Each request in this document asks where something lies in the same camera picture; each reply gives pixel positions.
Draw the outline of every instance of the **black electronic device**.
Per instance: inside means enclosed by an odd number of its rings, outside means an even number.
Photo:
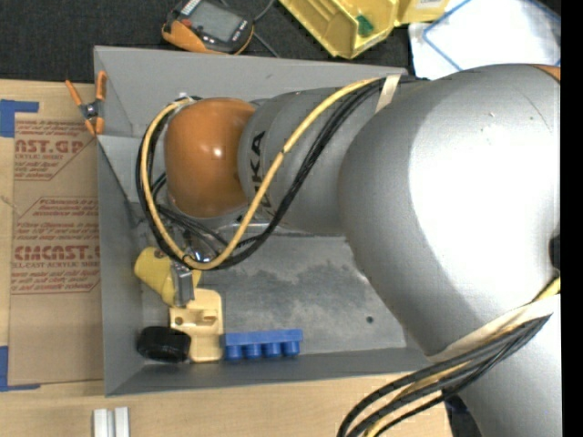
[[[165,40],[190,52],[236,55],[252,35],[252,18],[210,0],[181,0],[162,27]]]

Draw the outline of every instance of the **cardboard box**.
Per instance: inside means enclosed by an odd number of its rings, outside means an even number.
[[[0,99],[8,384],[100,379],[97,142],[64,83],[1,81]]]

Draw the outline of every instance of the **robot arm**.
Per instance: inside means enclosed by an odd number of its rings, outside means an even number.
[[[170,200],[217,231],[248,199],[272,223],[345,235],[387,308],[432,357],[529,303],[555,275],[548,242],[559,220],[560,81],[539,66],[488,66],[431,82],[403,80],[393,102],[377,111],[382,86],[372,80],[342,93],[288,150],[306,113],[335,89],[231,109],[236,127],[224,135],[234,136],[211,140],[200,157],[221,155],[213,179],[222,203],[234,198],[217,213],[197,215],[209,208],[197,207],[208,196],[186,191],[207,170],[202,158],[189,167],[191,177],[179,168],[182,182],[168,167]],[[172,130],[170,121],[166,157],[180,160],[193,146]],[[282,147],[285,167],[267,188]],[[180,208],[185,199],[189,207]],[[236,248],[214,264],[193,259],[191,267],[220,268]],[[560,305],[557,297],[549,303],[553,315],[542,330],[460,392],[484,437],[562,435]]]

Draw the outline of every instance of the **wire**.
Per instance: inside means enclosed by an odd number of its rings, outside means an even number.
[[[529,304],[533,304],[537,301],[544,300],[550,296],[560,293],[560,277],[551,280],[545,288],[543,288],[535,298]],[[504,332],[498,332],[497,336],[493,336],[492,340],[483,343],[482,345],[454,358],[446,361],[438,362],[437,364],[409,374],[404,378],[393,381],[377,391],[364,397],[359,403],[357,403],[351,411],[346,415],[341,426],[338,430],[337,437],[355,437],[359,432],[367,430],[367,437],[378,435],[380,432],[392,427],[398,422],[410,417],[418,412],[425,410],[440,401],[446,400],[447,398],[454,396],[458,391],[462,390],[465,386],[469,385],[472,381],[477,380],[480,376],[484,375],[497,363],[502,361],[504,358],[513,354],[514,351],[521,348],[526,344],[545,324],[550,315],[541,316],[537,319],[527,320],[519,325],[513,326],[512,330],[505,330]],[[430,401],[412,412],[408,412],[401,416],[397,420],[393,420],[386,424],[384,427],[380,427],[380,420],[387,414],[396,411],[401,408],[404,404],[411,402],[409,398],[416,396],[415,394],[422,393],[415,400],[419,400],[424,396],[433,393],[439,389],[445,389],[443,381],[446,381],[453,376],[456,376],[460,371],[469,371],[474,369],[474,372],[470,374],[463,381],[454,381],[454,386],[444,393],[444,396],[440,399],[435,399]],[[435,384],[439,381],[441,386],[435,389]],[[395,399],[382,408],[382,411],[375,412],[372,416],[358,424],[350,433],[348,429],[350,428],[352,422],[358,417],[358,415],[364,411],[368,406],[372,405],[376,401],[380,400],[384,396],[397,391],[404,386],[410,385],[406,390],[402,391]],[[395,401],[403,401],[403,404],[396,406]]]
[[[227,2],[227,0],[220,0],[220,2],[223,5],[230,7],[230,4],[229,2]],[[269,3],[253,18],[254,23],[257,23],[260,19],[267,15],[267,13],[270,11],[274,3],[275,0],[270,0]],[[265,48],[267,48],[271,52],[273,56],[275,56],[276,58],[280,58],[280,55],[275,51],[275,49],[272,46],[270,46],[267,43],[267,41],[257,33],[256,30],[253,31],[253,36],[257,38],[257,40],[259,40],[263,44],[263,46],[265,46]]]
[[[366,100],[372,93],[378,91],[383,83],[383,80],[379,80],[378,82],[373,82],[370,85],[364,86],[363,88],[354,91],[351,93],[351,98],[344,102],[339,108],[334,110],[330,118],[327,120],[324,127],[318,133],[317,138],[312,143],[312,146],[308,150],[300,168],[297,172],[297,175],[293,182],[291,183],[290,188],[284,195],[281,200],[280,205],[278,206],[277,210],[273,214],[273,217],[268,225],[268,227],[257,236],[252,237],[252,239],[246,239],[242,241],[243,244],[252,242],[252,246],[247,247],[244,251],[240,252],[239,254],[231,257],[223,264],[221,264],[218,269],[226,269],[228,267],[232,267],[241,261],[248,258],[253,252],[255,252],[270,236],[270,234],[277,228],[280,224],[283,216],[290,208],[295,196],[297,195],[298,191],[300,190],[303,182],[309,176],[310,171],[312,170],[313,166],[317,158],[321,155],[324,147],[328,144],[330,139],[332,138],[333,134],[338,130],[338,128],[344,123],[346,118],[351,115],[351,113],[362,104],[364,100]]]
[[[425,385],[424,387],[420,387],[417,390],[408,393],[402,393],[398,395],[395,399],[390,401],[387,405],[383,408],[375,411],[371,416],[364,419],[363,421],[359,422],[358,425],[354,426],[350,432],[347,432],[350,423],[353,419],[357,416],[354,414],[352,418],[347,421],[344,420],[343,425],[341,425],[341,429],[338,432],[338,436],[342,437],[356,437],[362,432],[367,431],[366,436],[372,437],[378,435],[380,432],[384,432],[385,430],[393,427],[398,422],[411,417],[417,414],[420,411],[430,408],[431,406],[436,405],[437,403],[449,398],[457,394],[463,388],[465,388],[470,383],[476,381],[479,377],[483,376],[486,372],[492,369],[496,364],[498,364],[503,359],[507,358],[514,352],[518,351],[522,346],[524,346],[534,335],[542,328],[542,326],[547,322],[550,316],[546,316],[542,319],[536,320],[529,320],[525,322],[523,325],[513,329],[508,334],[505,335],[503,339],[496,340],[496,348],[494,351],[489,352],[488,354],[484,354],[480,352],[483,347],[477,348],[473,353],[477,355],[476,359],[473,359],[470,362],[467,362],[462,367],[455,368],[452,373],[446,374],[445,376],[439,377],[437,381],[430,383],[429,385]],[[428,403],[425,403],[415,410],[404,414],[403,416],[387,423],[383,427],[378,427],[377,423],[386,415],[391,414],[393,412],[398,411],[406,404],[418,401],[423,399],[424,397],[431,395],[437,391],[442,391],[447,389],[447,387],[451,387],[447,390],[447,393],[441,397],[431,400]],[[383,393],[380,396],[376,397],[373,401],[367,403],[362,403],[359,408],[361,410],[365,409],[367,406],[372,404],[373,402],[377,401],[379,398],[382,398],[388,393]]]
[[[405,419],[410,418],[421,411],[427,410],[427,409],[435,406],[436,404],[438,404],[442,401],[448,400],[448,399],[452,398],[453,396],[457,395],[462,389],[467,387],[470,383],[472,383],[472,382],[476,381],[477,379],[479,379],[480,377],[482,377],[484,374],[486,374],[488,371],[490,371],[492,368],[494,368],[499,362],[503,361],[505,358],[507,358],[511,354],[514,354],[516,351],[518,351],[520,348],[522,348],[524,345],[526,345],[540,331],[540,329],[542,329],[542,327],[545,325],[545,323],[547,323],[549,317],[550,316],[546,316],[545,318],[531,320],[529,325],[528,325],[528,323],[525,323],[522,327],[517,328],[517,329],[525,329],[526,331],[523,330],[521,332],[522,335],[520,335],[517,339],[509,342],[502,350],[500,350],[496,355],[494,355],[488,361],[484,361],[479,367],[475,368],[475,370],[472,371],[467,377],[463,378],[461,381],[459,380],[459,378],[451,380],[454,383],[454,385],[451,388],[448,388],[448,386],[444,385],[443,383],[439,383],[438,387],[436,387],[436,388],[438,390],[444,391],[440,397],[436,397],[436,398],[432,399],[431,401],[418,406],[414,410],[407,412],[407,413],[403,414],[402,416],[399,416],[396,419],[391,420],[390,422],[386,423],[385,425],[381,426],[381,425],[375,424],[373,427],[369,427],[366,430],[366,434],[365,434],[366,437],[376,437],[376,436],[380,435],[381,433],[388,431],[390,428],[394,427],[399,422],[402,422]],[[424,396],[429,395],[430,393],[431,393],[431,391],[426,392],[426,393],[424,393]],[[420,398],[414,398],[414,400],[407,399],[407,402],[420,400],[424,396],[422,396]],[[394,406],[395,409],[392,410],[391,412],[398,410],[399,408],[401,408],[405,404],[406,404],[406,402],[399,404],[399,406],[396,406],[396,407]]]
[[[156,204],[152,197],[152,189],[150,187],[151,181],[151,163],[153,160],[153,150],[150,150],[150,145],[152,142],[155,142],[157,136],[159,136],[163,124],[162,120],[164,118],[168,118],[168,116],[177,110],[180,107],[184,107],[185,105],[192,102],[192,99],[180,99],[172,104],[166,106],[162,109],[161,112],[154,118],[154,120],[148,126],[146,133],[142,139],[140,150],[138,152],[138,160],[137,160],[137,189],[140,203],[143,203],[143,209],[145,213],[148,215],[148,222],[152,223],[152,228],[155,228],[154,234],[157,237],[157,240],[163,244],[160,248],[164,250],[164,248],[169,249],[170,256],[173,259],[181,260],[183,264],[187,265],[190,269],[197,269],[197,270],[209,270],[217,268],[221,263],[223,263],[231,253],[238,247],[238,244],[246,231],[247,227],[251,223],[251,219],[253,218],[255,212],[259,208],[261,204],[261,200],[263,196],[267,192],[267,189],[271,182],[273,181],[277,170],[280,168],[281,164],[283,163],[283,159],[292,150],[294,145],[300,139],[302,134],[310,127],[313,121],[328,107],[334,104],[338,99],[350,94],[351,92],[371,84],[372,82],[376,81],[378,78],[372,79],[365,79],[362,81],[357,81],[352,83],[348,86],[342,87],[335,91],[333,94],[325,98],[321,104],[319,104],[308,116],[300,123],[300,125],[293,131],[290,135],[288,140],[283,145],[281,151],[275,156],[274,160],[271,163],[270,168],[268,169],[267,173],[263,177],[263,181],[259,186],[253,200],[251,201],[249,208],[242,218],[235,235],[229,242],[227,248],[222,251],[218,257],[212,259],[209,262],[198,262],[196,261],[190,254],[184,252],[174,241],[174,239],[169,235],[164,224],[162,223],[158,210],[156,208]]]

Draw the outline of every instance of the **gray robot arm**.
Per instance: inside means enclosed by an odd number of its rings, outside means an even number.
[[[329,93],[279,97],[251,118],[239,164],[248,194],[257,164]],[[379,296],[432,356],[554,276],[560,84],[538,67],[489,66],[402,85],[379,112],[377,100],[345,119],[284,224],[345,234]],[[286,162],[273,208],[331,114]],[[558,302],[527,346],[461,393],[484,437],[562,435],[561,395]]]

